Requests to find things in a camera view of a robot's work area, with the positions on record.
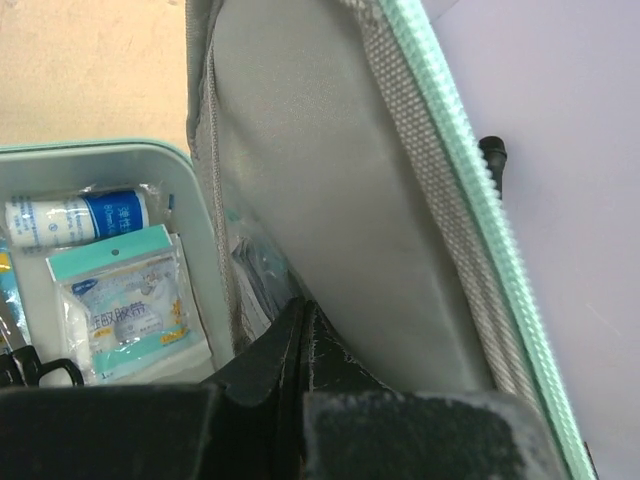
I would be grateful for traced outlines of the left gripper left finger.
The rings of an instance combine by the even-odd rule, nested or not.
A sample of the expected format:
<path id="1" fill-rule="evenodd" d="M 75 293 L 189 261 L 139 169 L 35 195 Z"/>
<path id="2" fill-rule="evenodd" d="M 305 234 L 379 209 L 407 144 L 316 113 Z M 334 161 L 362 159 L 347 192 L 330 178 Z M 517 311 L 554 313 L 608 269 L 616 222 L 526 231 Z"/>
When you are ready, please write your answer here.
<path id="1" fill-rule="evenodd" d="M 304 301 L 197 383 L 1 387 L 5 479 L 297 479 Z"/>

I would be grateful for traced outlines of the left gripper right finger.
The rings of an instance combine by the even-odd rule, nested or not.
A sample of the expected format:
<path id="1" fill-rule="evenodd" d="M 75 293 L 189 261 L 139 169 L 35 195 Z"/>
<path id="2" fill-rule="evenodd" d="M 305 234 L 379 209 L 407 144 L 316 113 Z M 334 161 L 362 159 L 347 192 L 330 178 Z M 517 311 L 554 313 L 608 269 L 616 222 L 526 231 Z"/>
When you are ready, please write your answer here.
<path id="1" fill-rule="evenodd" d="M 308 303 L 302 433 L 308 479 L 566 479 L 551 434 L 516 396 L 398 392 Z"/>

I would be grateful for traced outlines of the teal cotton swab bag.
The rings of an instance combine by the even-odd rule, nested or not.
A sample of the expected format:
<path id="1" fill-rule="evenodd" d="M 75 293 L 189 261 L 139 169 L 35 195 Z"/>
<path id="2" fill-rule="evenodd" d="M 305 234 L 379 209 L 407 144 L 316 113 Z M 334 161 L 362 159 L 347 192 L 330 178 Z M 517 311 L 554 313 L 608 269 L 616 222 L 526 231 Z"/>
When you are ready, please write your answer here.
<path id="1" fill-rule="evenodd" d="M 197 369 L 211 372 L 181 239 L 165 226 L 60 250 L 47 265 L 66 353 L 60 291 L 89 311 L 95 385 L 182 381 Z"/>

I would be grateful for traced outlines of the white gauze pad packet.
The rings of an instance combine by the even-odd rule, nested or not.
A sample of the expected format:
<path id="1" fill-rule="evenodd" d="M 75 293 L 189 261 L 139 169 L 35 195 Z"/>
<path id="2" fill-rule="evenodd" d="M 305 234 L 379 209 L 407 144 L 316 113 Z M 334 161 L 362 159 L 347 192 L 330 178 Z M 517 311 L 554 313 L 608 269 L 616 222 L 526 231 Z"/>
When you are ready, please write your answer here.
<path id="1" fill-rule="evenodd" d="M 60 291 L 65 349 L 83 375 L 86 385 L 97 383 L 87 320 L 89 311 L 70 292 Z"/>

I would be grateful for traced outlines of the black handled scissors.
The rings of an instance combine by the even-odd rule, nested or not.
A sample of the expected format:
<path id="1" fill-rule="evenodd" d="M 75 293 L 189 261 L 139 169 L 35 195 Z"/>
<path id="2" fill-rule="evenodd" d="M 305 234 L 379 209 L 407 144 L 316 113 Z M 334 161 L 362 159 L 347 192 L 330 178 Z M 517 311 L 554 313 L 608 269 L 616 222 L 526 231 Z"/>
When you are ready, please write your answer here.
<path id="1" fill-rule="evenodd" d="M 10 306 L 1 300 L 1 336 L 9 352 L 1 355 L 1 387 L 38 387 L 48 374 L 63 370 L 72 386 L 83 386 L 84 377 L 69 358 L 42 362 L 37 350 L 22 335 Z"/>

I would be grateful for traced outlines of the blue plaster packet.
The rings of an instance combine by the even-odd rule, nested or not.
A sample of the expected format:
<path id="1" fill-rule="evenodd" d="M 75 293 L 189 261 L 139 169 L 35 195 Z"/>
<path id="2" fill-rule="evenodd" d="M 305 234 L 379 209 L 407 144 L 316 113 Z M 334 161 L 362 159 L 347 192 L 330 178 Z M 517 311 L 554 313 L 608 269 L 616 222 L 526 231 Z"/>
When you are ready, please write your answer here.
<path id="1" fill-rule="evenodd" d="M 5 238 L 1 238 L 1 293 L 10 307 L 17 327 L 24 340 L 30 344 L 31 336 L 20 296 L 17 277 L 13 268 L 9 246 Z"/>

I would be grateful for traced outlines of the blue label bandage roll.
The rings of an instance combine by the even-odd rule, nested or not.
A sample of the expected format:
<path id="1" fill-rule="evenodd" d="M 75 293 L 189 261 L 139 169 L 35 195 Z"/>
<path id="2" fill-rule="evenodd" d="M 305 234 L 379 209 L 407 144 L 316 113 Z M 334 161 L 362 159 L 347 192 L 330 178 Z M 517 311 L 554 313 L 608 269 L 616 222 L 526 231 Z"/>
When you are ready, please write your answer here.
<path id="1" fill-rule="evenodd" d="M 67 247 L 149 226 L 144 195 L 133 189 L 45 200 L 18 195 L 4 204 L 4 218 L 20 248 Z"/>

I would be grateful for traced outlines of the mint green medicine case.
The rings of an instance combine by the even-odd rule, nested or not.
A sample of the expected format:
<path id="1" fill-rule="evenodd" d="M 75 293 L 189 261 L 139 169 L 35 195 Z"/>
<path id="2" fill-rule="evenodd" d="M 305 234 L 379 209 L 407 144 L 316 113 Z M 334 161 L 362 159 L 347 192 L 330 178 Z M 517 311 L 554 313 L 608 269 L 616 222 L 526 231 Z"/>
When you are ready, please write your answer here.
<path id="1" fill-rule="evenodd" d="M 89 387 L 197 383 L 267 331 L 250 324 L 231 256 L 226 211 L 238 210 L 288 261 L 304 301 L 297 479 L 308 479 L 308 303 L 388 388 L 516 396 L 547 427 L 566 479 L 592 478 L 500 196 L 422 5 L 190 1 L 186 40 L 188 154 L 151 140 L 1 150 L 1 237 L 41 361 L 71 359 L 48 257 L 109 238 L 17 247 L 7 201 L 133 189 L 148 227 L 181 239 L 211 372 Z"/>

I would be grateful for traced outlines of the small clear plaster bag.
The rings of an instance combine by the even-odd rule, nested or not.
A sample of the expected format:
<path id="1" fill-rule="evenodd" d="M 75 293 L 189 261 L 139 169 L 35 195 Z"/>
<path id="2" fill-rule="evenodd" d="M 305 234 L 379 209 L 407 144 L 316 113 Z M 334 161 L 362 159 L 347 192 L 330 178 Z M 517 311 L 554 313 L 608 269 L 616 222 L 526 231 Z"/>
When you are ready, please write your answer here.
<path id="1" fill-rule="evenodd" d="M 266 231 L 238 210 L 226 211 L 231 256 L 252 327 L 266 330 L 299 288 L 288 261 Z"/>

